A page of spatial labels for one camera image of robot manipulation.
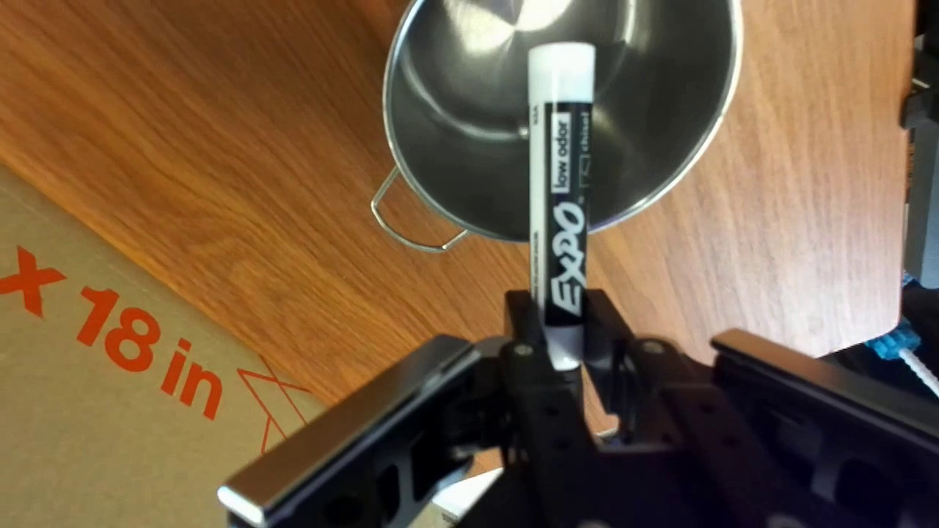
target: stainless steel bowl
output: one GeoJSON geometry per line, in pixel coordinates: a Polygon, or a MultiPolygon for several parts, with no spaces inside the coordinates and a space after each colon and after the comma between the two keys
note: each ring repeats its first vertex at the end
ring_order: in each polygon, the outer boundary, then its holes
{"type": "Polygon", "coordinates": [[[587,215],[605,228],[703,153],[741,18],[737,0],[414,0],[383,69],[388,144],[405,181],[476,234],[527,237],[524,55],[546,40],[597,47],[587,215]]]}

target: wood grain surface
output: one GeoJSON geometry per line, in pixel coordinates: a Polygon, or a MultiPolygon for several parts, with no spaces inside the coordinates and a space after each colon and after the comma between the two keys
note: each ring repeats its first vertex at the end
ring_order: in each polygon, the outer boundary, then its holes
{"type": "MultiPolygon", "coordinates": [[[[322,401],[438,330],[501,330],[524,248],[416,256],[367,200],[402,2],[0,2],[0,162],[322,401]]],[[[812,355],[894,323],[911,0],[744,0],[737,102],[677,190],[590,245],[640,330],[812,355]]],[[[388,216],[443,237],[408,190],[388,216]]]]}

